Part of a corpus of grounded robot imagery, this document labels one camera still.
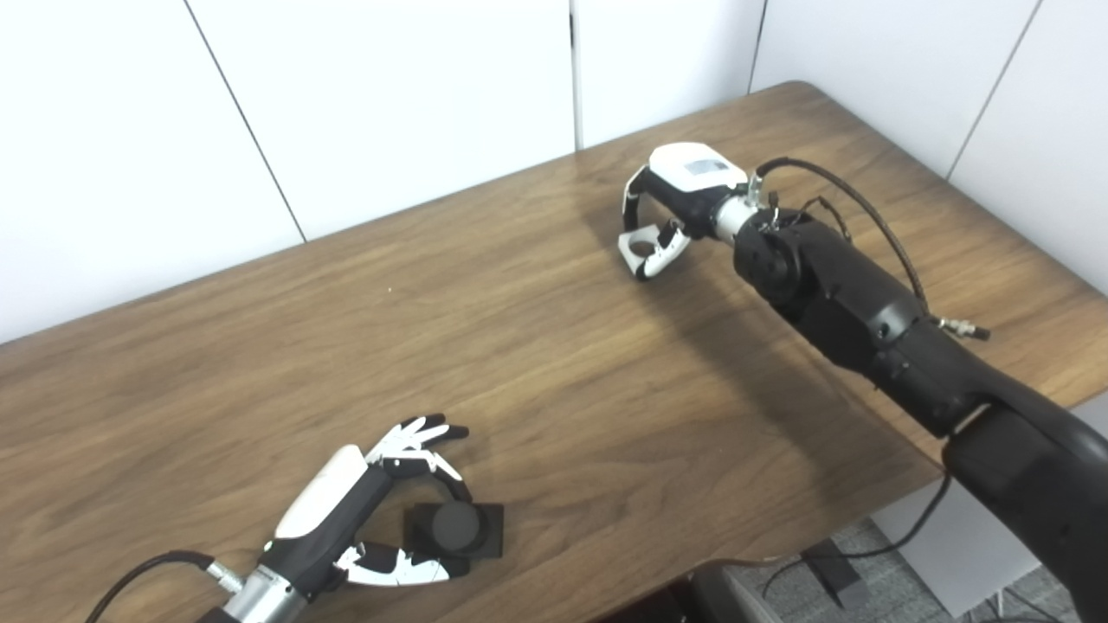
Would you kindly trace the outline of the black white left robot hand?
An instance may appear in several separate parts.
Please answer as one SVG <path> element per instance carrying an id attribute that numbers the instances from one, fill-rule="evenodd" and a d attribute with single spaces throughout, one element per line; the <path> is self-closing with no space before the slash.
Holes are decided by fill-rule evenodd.
<path id="1" fill-rule="evenodd" d="M 260 565 L 309 603 L 347 582 L 407 588 L 463 578 L 470 564 L 460 559 L 356 537 L 400 478 L 431 476 L 455 500 L 472 501 L 463 477 L 431 448 L 466 436 L 466 427 L 447 423 L 447 415 L 429 413 L 396 423 L 369 451 L 342 446 L 289 505 Z"/>

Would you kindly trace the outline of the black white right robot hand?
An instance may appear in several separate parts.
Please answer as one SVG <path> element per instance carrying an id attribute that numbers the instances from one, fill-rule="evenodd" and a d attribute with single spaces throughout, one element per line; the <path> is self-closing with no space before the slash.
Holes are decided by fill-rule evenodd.
<path id="1" fill-rule="evenodd" d="M 693 241 L 712 238 L 733 246 L 756 208 L 747 201 L 743 170 L 702 143 L 678 142 L 653 150 L 622 193 L 617 246 L 637 280 L 652 280 Z M 642 226 L 642 197 L 669 210 L 661 226 Z"/>

